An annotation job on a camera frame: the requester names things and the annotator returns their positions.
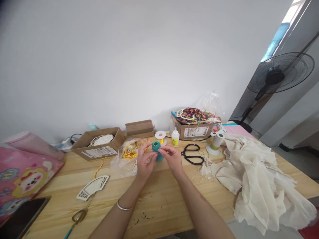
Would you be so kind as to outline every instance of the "silver bracelet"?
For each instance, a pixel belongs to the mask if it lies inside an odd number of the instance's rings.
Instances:
[[[134,206],[131,207],[131,208],[122,208],[122,207],[119,205],[119,200],[116,202],[116,205],[117,205],[117,207],[118,207],[119,209],[121,209],[121,210],[123,210],[123,211],[129,211],[129,210],[131,210],[131,209],[134,208]]]

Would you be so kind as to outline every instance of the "electric fan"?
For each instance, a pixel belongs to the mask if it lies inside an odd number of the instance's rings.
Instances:
[[[277,55],[259,64],[248,89],[257,93],[255,101],[246,109],[242,120],[233,120],[248,133],[252,128],[244,123],[253,107],[265,94],[274,94],[288,90],[303,82],[312,72],[315,62],[311,56],[301,52]]]

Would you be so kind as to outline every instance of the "phone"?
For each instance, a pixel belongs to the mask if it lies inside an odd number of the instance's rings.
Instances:
[[[38,198],[23,203],[0,228],[0,238],[22,238],[49,200]]]

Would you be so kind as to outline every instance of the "table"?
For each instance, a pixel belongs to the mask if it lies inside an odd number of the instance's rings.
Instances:
[[[191,142],[180,141],[179,150]],[[197,142],[201,149],[206,143]],[[276,154],[278,167],[295,179],[296,189],[306,198],[319,196],[319,184]],[[220,162],[224,154],[210,155],[211,160]],[[93,179],[102,159],[86,161],[73,152],[66,153],[65,165],[44,187],[37,197],[52,196],[51,200],[30,227],[26,239],[64,238],[72,225],[71,217],[86,206],[87,202],[75,199],[80,190]],[[130,186],[134,177],[121,178],[110,168],[112,158],[105,159],[97,176],[110,175],[103,191],[94,197],[86,218],[73,229],[69,239],[88,238],[116,201]],[[182,158],[184,170],[196,188],[215,208],[219,215],[230,221],[234,218],[236,197],[217,181],[199,174],[201,166],[190,164]],[[167,166],[166,160],[156,162],[140,197],[124,238],[158,238],[193,229],[190,215],[182,198],[178,184]]]

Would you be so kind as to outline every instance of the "cartoon bear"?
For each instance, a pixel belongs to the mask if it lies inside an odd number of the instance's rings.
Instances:
[[[21,178],[16,180],[13,184],[17,187],[12,192],[12,196],[22,198],[37,193],[54,175],[51,170],[51,162],[45,161],[43,166],[48,169],[48,172],[42,168],[36,168],[26,171]]]
[[[0,208],[0,216],[14,213],[28,199],[13,199]]]

